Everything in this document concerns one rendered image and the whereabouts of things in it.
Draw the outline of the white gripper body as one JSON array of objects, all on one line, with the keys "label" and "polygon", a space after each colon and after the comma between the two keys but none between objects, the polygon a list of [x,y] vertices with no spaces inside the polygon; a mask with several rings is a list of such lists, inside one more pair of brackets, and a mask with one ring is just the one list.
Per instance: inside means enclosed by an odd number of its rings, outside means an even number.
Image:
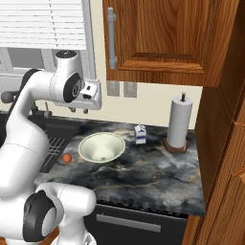
[{"label": "white gripper body", "polygon": [[81,108],[87,110],[100,110],[100,81],[98,79],[86,79],[83,89],[72,102],[56,102],[56,106]]}]

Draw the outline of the black sink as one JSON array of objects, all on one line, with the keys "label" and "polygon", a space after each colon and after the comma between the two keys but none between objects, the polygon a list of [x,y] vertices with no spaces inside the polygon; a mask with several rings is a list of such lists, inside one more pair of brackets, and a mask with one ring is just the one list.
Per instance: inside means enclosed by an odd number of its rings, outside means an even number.
[{"label": "black sink", "polygon": [[[40,170],[43,173],[49,173],[67,144],[77,133],[80,122],[66,121],[56,117],[46,119],[40,116],[30,116],[29,120],[37,124],[49,138],[49,153]],[[6,139],[6,121],[7,114],[0,111],[0,147]]]}]

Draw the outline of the pale green bowl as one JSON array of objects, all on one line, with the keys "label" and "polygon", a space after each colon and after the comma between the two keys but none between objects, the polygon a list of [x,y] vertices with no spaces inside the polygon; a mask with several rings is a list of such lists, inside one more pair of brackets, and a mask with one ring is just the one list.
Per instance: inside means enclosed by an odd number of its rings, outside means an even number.
[{"label": "pale green bowl", "polygon": [[125,151],[125,141],[110,132],[87,136],[78,145],[78,154],[87,162],[105,164],[119,158]]}]

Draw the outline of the white and blue milk carton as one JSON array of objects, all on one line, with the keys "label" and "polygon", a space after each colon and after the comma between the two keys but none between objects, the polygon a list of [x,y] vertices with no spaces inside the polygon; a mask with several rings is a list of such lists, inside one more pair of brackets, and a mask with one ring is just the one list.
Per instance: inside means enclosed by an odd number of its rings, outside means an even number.
[{"label": "white and blue milk carton", "polygon": [[146,129],[145,126],[142,124],[138,124],[134,128],[134,136],[135,136],[135,143],[145,144],[146,143]]}]

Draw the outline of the dark grey tap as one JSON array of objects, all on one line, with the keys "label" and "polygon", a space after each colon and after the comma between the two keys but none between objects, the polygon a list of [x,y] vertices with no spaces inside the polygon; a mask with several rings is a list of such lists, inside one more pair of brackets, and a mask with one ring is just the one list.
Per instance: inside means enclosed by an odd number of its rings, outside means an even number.
[{"label": "dark grey tap", "polygon": [[[17,91],[5,91],[1,94],[1,101],[3,103],[13,103],[17,98]],[[47,107],[45,111],[40,111],[36,104],[34,104],[31,108],[32,115],[44,118],[50,118],[53,116],[53,113]]]}]

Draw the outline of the white paper towel roll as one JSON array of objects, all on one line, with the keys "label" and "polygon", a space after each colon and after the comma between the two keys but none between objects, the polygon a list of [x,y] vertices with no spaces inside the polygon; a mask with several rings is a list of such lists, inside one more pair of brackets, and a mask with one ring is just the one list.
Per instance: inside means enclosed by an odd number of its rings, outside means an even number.
[{"label": "white paper towel roll", "polygon": [[167,136],[163,139],[165,148],[171,153],[185,153],[189,147],[187,140],[189,120],[193,101],[183,92],[171,101]]}]

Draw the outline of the white window blind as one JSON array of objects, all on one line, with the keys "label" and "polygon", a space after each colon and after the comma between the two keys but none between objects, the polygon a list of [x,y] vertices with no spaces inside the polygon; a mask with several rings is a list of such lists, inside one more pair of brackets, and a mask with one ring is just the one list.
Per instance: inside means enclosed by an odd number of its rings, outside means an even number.
[{"label": "white window blind", "polygon": [[0,47],[85,50],[82,0],[0,0]]}]

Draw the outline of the black dishwasher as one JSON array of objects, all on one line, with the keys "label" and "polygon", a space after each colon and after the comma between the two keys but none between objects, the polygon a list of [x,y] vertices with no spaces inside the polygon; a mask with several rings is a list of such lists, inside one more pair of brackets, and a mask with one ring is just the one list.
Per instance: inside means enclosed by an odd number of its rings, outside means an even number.
[{"label": "black dishwasher", "polygon": [[98,203],[84,222],[98,245],[182,245],[188,217]]}]

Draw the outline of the tall wooden cupboard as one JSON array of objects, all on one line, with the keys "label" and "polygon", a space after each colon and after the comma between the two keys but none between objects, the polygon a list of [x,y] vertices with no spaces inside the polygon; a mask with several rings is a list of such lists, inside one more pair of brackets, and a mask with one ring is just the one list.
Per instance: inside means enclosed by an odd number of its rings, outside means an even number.
[{"label": "tall wooden cupboard", "polygon": [[206,214],[182,245],[245,245],[245,0],[213,0],[195,139]]}]

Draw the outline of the grey wall outlet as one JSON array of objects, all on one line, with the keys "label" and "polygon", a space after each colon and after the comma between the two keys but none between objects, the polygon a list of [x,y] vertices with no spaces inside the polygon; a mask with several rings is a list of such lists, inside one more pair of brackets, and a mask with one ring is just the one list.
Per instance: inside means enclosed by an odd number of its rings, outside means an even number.
[{"label": "grey wall outlet", "polygon": [[137,97],[137,83],[125,81],[123,83],[123,95],[126,98],[136,98]]},{"label": "grey wall outlet", "polygon": [[107,95],[118,97],[120,95],[120,83],[115,80],[106,81]]}]

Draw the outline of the white window frame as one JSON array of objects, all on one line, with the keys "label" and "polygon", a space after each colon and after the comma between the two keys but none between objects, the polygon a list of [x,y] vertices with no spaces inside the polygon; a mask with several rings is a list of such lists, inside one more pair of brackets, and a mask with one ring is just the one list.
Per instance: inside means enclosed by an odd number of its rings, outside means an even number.
[{"label": "white window frame", "polygon": [[[94,40],[90,0],[82,0],[86,35],[86,49],[74,50],[81,59],[86,78],[96,76]],[[52,72],[56,69],[55,52],[63,49],[6,48],[0,47],[0,78],[19,78],[31,68]]]}]

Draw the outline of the wooden wall cupboard door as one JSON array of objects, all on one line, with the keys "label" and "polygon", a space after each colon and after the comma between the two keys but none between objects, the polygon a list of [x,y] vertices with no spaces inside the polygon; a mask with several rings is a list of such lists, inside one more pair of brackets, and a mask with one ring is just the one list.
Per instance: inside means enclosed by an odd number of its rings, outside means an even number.
[{"label": "wooden wall cupboard door", "polygon": [[105,57],[107,9],[116,14],[114,70],[106,78],[213,87],[208,80],[214,0],[102,0]]}]

